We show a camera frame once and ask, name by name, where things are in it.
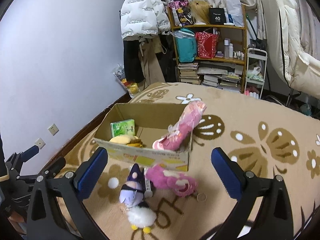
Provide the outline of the red patterned bag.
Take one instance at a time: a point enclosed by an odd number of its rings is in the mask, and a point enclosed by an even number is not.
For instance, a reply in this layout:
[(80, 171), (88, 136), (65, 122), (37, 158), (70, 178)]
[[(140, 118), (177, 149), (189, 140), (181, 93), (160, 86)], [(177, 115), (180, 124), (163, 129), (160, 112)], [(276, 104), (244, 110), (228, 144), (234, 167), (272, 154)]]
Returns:
[(201, 59), (212, 59), (217, 52), (217, 43), (219, 41), (219, 34), (212, 34), (208, 32), (195, 33), (197, 43), (197, 55)]

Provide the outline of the green tissue pack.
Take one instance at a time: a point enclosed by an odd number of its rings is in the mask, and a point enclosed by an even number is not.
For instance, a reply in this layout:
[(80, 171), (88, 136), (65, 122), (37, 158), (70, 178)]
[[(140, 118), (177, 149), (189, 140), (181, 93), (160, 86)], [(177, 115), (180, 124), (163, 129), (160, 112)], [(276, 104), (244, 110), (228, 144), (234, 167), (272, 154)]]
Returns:
[(127, 119), (110, 123), (112, 137), (119, 135), (136, 135), (135, 121)]

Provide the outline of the teal bag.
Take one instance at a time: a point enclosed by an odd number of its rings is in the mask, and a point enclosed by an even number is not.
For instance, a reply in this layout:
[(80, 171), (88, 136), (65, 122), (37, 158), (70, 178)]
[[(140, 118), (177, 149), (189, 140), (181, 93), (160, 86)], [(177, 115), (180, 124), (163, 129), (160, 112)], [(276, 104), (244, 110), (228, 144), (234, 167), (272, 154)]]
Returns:
[(176, 41), (178, 60), (180, 63), (193, 62), (197, 56), (195, 33), (189, 29), (182, 28), (173, 31), (171, 34)]

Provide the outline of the purple haired plush doll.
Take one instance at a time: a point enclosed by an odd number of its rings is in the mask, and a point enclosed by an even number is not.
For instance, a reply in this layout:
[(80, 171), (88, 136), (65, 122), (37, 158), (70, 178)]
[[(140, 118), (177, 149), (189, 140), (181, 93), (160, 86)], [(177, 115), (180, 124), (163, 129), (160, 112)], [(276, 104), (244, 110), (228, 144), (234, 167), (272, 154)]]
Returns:
[(126, 182), (120, 189), (119, 202), (128, 209), (149, 207), (145, 199), (153, 196), (152, 183), (144, 172), (145, 170), (142, 171), (138, 164), (133, 164)]

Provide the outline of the wall socket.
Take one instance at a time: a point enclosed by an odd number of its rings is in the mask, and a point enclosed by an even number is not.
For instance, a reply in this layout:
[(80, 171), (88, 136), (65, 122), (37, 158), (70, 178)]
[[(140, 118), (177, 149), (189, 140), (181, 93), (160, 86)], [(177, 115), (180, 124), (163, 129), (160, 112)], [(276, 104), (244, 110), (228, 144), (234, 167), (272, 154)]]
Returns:
[(52, 124), (50, 127), (48, 127), (48, 131), (52, 136), (54, 136), (59, 132), (59, 128), (56, 126), (56, 124)]
[(35, 141), (35, 145), (41, 150), (46, 145), (46, 143), (44, 142), (44, 140), (42, 138), (38, 138)]

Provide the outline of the pink bear plush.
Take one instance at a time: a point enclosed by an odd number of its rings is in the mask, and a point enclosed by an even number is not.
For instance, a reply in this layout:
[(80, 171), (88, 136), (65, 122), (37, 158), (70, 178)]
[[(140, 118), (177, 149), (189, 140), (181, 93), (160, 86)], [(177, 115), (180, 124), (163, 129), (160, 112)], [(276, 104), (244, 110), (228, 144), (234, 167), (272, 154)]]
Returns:
[(193, 196), (200, 203), (207, 200), (205, 193), (198, 193), (197, 180), (184, 173), (169, 171), (157, 164), (147, 169), (145, 177), (156, 189), (171, 190), (181, 198)]

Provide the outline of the white fluffy plush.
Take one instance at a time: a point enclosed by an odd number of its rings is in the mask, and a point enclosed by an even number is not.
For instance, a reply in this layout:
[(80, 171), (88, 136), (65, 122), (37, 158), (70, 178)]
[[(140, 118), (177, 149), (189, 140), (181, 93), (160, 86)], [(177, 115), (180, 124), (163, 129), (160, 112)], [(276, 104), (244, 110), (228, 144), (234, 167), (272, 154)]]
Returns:
[(151, 227), (156, 221), (156, 213), (149, 207), (135, 206), (126, 211), (131, 229), (136, 231), (142, 229), (144, 233), (151, 233)]

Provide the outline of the white trolley cart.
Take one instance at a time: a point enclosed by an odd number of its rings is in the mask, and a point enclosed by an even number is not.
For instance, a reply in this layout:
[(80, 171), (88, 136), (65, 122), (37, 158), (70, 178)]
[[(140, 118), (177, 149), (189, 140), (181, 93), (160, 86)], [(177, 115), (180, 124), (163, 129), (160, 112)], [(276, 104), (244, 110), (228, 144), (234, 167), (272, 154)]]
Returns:
[(244, 94), (261, 99), (266, 82), (267, 52), (248, 48), (246, 59)]

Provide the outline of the yellow plush toy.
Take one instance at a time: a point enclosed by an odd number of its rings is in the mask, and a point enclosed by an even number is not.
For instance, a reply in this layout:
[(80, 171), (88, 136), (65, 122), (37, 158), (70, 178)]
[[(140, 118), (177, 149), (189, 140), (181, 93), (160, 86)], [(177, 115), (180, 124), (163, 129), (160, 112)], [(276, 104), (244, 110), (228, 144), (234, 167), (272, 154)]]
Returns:
[(139, 137), (130, 134), (118, 135), (110, 139), (110, 142), (131, 147), (143, 147), (143, 143)]

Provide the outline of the beige coat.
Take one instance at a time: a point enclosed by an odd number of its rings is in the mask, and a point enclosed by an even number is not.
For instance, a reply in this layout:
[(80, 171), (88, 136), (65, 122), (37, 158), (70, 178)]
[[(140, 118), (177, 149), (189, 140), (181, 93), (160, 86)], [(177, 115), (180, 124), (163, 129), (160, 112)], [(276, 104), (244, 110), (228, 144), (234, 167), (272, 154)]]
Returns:
[(139, 45), (139, 49), (139, 59), (144, 80), (138, 84), (138, 87), (143, 91), (153, 83), (165, 82), (163, 72), (156, 56), (157, 53), (163, 53), (163, 49), (159, 36), (152, 39), (146, 39)]

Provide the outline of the upper wall socket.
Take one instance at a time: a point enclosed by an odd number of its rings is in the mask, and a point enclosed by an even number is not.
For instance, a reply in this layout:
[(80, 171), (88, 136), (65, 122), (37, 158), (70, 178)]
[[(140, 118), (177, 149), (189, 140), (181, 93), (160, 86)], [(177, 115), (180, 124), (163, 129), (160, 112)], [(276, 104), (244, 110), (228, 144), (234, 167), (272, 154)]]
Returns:
[(48, 127), (48, 131), (52, 136), (54, 136), (59, 132), (59, 128), (56, 126), (56, 124), (52, 124), (50, 127)]

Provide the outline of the pink plush pillow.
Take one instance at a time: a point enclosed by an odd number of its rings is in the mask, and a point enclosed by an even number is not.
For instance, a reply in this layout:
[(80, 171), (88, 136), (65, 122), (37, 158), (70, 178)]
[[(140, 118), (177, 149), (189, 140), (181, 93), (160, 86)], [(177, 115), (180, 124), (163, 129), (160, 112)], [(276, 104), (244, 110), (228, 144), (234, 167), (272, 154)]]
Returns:
[(177, 151), (184, 139), (200, 123), (206, 104), (201, 101), (192, 101), (184, 108), (178, 122), (168, 127), (168, 133), (161, 139), (153, 142), (152, 148), (155, 150)]

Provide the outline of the black box with 40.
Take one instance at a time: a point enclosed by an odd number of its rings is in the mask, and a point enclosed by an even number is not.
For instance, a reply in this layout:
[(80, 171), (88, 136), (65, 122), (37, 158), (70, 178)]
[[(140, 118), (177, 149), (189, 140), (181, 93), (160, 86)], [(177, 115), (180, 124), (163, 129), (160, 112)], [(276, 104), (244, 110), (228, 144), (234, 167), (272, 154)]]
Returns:
[(224, 25), (226, 23), (225, 11), (223, 8), (209, 8), (209, 22), (213, 25)]

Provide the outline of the open cardboard box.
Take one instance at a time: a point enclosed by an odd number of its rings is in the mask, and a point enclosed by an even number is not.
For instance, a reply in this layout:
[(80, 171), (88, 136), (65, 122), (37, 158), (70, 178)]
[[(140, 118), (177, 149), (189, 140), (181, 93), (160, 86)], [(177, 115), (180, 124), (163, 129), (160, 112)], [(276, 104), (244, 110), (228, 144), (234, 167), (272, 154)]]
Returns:
[[(193, 134), (182, 142), (178, 151), (156, 150), (152, 144), (168, 133), (168, 127), (176, 124), (185, 105), (175, 103), (118, 103), (106, 114), (94, 134), (100, 147), (107, 150), (108, 156), (126, 163), (152, 167), (156, 164), (178, 172), (189, 169), (189, 155), (192, 148)], [(133, 119), (136, 136), (143, 147), (132, 147), (110, 142), (111, 123)]]

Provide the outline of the blonde wig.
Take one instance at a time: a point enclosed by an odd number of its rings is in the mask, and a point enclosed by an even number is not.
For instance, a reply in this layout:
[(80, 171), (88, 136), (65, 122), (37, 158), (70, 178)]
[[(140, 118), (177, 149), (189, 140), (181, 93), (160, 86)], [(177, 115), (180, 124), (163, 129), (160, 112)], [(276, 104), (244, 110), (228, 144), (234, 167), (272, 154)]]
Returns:
[(194, 0), (189, 3), (191, 16), (194, 19), (195, 25), (210, 24), (209, 9), (211, 7), (211, 4), (201, 0)]

